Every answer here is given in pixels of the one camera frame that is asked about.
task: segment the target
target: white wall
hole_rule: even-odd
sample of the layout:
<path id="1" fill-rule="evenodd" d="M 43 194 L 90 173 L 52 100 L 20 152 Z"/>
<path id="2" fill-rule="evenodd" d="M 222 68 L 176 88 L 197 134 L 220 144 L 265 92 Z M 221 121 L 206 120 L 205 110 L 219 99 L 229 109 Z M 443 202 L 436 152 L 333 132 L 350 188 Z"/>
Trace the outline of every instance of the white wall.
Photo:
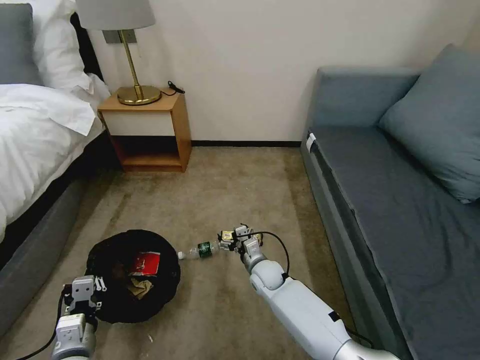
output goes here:
<path id="1" fill-rule="evenodd" d="M 478 0 L 151 0 L 136 30 L 140 82 L 187 91 L 195 140 L 300 140 L 322 65 L 424 66 L 461 44 Z M 121 45 L 91 32 L 112 90 L 132 83 Z"/>

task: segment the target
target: white duvet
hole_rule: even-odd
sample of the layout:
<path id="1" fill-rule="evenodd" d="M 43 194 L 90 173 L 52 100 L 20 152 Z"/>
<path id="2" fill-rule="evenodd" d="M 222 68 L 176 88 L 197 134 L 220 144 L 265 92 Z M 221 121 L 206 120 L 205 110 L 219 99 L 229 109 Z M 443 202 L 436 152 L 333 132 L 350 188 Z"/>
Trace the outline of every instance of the white duvet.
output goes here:
<path id="1" fill-rule="evenodd" d="M 90 104 L 72 94 L 0 85 L 0 241 L 7 224 L 83 152 L 95 117 Z"/>

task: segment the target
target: gray headboard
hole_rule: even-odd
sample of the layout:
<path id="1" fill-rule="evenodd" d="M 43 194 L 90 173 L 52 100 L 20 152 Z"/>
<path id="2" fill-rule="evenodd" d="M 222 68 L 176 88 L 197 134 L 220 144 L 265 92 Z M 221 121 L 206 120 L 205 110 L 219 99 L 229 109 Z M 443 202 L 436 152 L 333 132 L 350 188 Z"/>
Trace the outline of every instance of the gray headboard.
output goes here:
<path id="1" fill-rule="evenodd" d="M 79 16 L 76 12 L 73 13 L 73 15 L 70 17 L 70 23 L 75 28 L 76 37 L 78 38 L 78 43 L 80 45 L 80 56 L 83 60 L 83 64 L 85 65 L 83 71 L 85 71 L 86 73 L 95 74 L 103 80 L 104 77 L 100 70 L 94 47 L 92 46 L 92 42 L 90 41 L 89 33 L 80 25 Z"/>

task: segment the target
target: green bottle label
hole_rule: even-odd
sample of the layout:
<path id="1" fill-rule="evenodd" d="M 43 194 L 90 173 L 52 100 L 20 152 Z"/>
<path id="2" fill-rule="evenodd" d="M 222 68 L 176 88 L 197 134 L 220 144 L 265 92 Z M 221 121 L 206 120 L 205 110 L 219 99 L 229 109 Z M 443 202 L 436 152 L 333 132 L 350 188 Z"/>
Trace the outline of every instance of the green bottle label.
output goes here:
<path id="1" fill-rule="evenodd" d="M 198 244 L 198 254 L 201 258 L 208 258 L 212 255 L 212 249 L 210 249 L 210 242 L 202 242 Z"/>

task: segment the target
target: black cable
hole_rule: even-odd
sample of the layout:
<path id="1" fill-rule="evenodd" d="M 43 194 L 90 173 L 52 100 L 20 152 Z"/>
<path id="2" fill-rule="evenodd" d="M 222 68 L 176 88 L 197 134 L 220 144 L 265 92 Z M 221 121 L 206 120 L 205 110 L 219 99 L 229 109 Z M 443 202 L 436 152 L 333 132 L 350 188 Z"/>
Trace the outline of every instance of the black cable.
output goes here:
<path id="1" fill-rule="evenodd" d="M 162 94 L 165 94 L 166 96 L 173 96 L 173 95 L 175 95 L 176 93 L 185 94 L 185 90 L 182 90 L 181 88 L 179 88 L 177 85 L 175 85 L 175 84 L 174 84 L 173 82 L 171 82 L 171 81 L 168 82 L 168 87 L 173 90 L 173 93 L 169 94 L 169 93 L 166 93 L 165 91 L 162 91 L 162 90 L 160 90 L 160 92 L 161 92 Z"/>
<path id="2" fill-rule="evenodd" d="M 56 332 L 57 324 L 58 324 L 58 322 L 60 320 L 60 316 L 62 314 L 62 304 L 64 302 L 64 295 L 65 295 L 64 292 L 65 292 L 65 288 L 61 291 L 60 299 L 58 299 L 58 308 L 57 308 L 57 311 L 56 311 L 55 327 L 53 328 L 53 334 L 51 335 L 50 340 L 48 340 L 48 342 L 45 345 L 43 345 L 41 348 L 39 348 L 38 350 L 36 350 L 36 351 L 26 355 L 26 356 L 19 357 L 16 360 L 27 360 L 27 359 L 30 359 L 31 357 L 34 357 L 35 355 L 41 353 L 43 350 L 48 348 L 49 345 L 52 343 L 52 341 L 55 339 L 55 336 L 57 335 L 57 332 Z"/>
<path id="3" fill-rule="evenodd" d="M 289 252 L 287 251 L 287 247 L 285 246 L 284 242 L 282 241 L 282 239 L 280 239 L 277 235 L 275 235 L 273 232 L 270 232 L 270 231 L 256 231 L 256 232 L 251 232 L 249 233 L 248 235 L 257 235 L 257 234 L 268 234 L 268 235 L 271 235 L 273 236 L 275 239 L 278 240 L 278 242 L 280 242 L 281 246 L 283 247 L 283 251 L 285 251 L 285 255 L 286 255 L 286 275 L 289 276 L 289 273 L 290 273 L 290 256 L 289 256 Z"/>
<path id="4" fill-rule="evenodd" d="M 167 96 L 173 96 L 177 93 L 177 91 L 174 91 L 172 94 L 169 94 L 169 93 L 166 93 L 165 91 L 163 90 L 160 90 L 160 92 L 163 94 L 163 95 L 167 95 Z"/>
<path id="5" fill-rule="evenodd" d="M 359 340 L 365 340 L 372 349 L 375 349 L 374 343 L 366 336 L 363 336 L 356 332 L 355 330 L 352 330 L 351 328 L 345 326 L 346 332 L 349 333 L 350 335 L 356 336 Z"/>

